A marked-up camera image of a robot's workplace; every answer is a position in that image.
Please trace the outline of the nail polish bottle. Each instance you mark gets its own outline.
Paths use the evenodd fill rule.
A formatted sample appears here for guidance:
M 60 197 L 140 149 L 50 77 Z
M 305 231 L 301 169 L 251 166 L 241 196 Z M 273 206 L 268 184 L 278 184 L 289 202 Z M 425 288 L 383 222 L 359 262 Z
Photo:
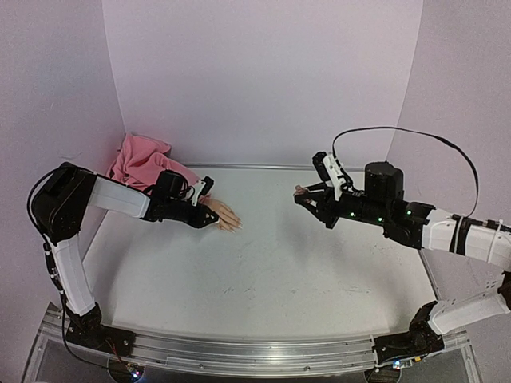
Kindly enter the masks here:
M 301 185 L 295 186 L 295 191 L 293 194 L 293 197 L 295 199 L 306 200 L 308 196 L 309 196 L 309 190 L 307 188 L 302 187 Z

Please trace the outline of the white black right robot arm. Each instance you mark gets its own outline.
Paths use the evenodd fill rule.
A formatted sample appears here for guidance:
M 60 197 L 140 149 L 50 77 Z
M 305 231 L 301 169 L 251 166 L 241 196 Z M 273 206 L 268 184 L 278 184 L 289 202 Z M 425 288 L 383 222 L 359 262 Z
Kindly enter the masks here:
M 385 238 L 416 250 L 444 251 L 499 267 L 500 286 L 463 300 L 424 305 L 410 322 L 411 333 L 441 336 L 459 327 L 510 312 L 510 228 L 495 220 L 451 214 L 427 203 L 407 202 L 402 182 L 369 183 L 362 191 L 337 191 L 328 184 L 296 187 L 295 203 L 329 229 L 339 219 L 382 228 Z

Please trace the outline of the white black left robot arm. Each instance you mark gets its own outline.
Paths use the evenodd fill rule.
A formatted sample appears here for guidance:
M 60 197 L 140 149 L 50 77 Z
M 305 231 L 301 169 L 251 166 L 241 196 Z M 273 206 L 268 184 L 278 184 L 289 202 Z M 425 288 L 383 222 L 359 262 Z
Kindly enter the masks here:
M 47 271 L 67 309 L 84 317 L 97 308 L 79 249 L 89 207 L 150 223 L 172 220 L 202 229 L 220 220 L 201 203 L 213 184 L 210 177 L 190 184 L 180 173 L 164 170 L 156 183 L 140 191 L 71 163 L 44 175 L 29 193 L 27 212 L 43 238 Z

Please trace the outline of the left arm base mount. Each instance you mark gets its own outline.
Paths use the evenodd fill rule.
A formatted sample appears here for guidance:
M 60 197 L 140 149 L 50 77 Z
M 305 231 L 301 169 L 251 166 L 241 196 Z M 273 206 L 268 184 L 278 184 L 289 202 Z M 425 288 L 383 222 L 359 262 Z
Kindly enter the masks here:
M 135 333 L 104 325 L 98 303 L 83 315 L 75 314 L 68 306 L 65 307 L 65 313 L 69 317 L 69 326 L 65 331 L 67 342 L 87 349 L 111 353 L 117 357 L 129 357 L 132 354 Z

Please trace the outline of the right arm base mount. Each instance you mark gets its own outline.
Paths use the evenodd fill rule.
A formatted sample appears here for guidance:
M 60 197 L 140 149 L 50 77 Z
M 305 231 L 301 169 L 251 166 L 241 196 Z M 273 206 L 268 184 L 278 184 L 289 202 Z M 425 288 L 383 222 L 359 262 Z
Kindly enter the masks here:
M 378 336 L 374 340 L 377 365 L 425 357 L 444 349 L 442 335 L 436 334 L 426 320 L 411 322 L 406 332 Z

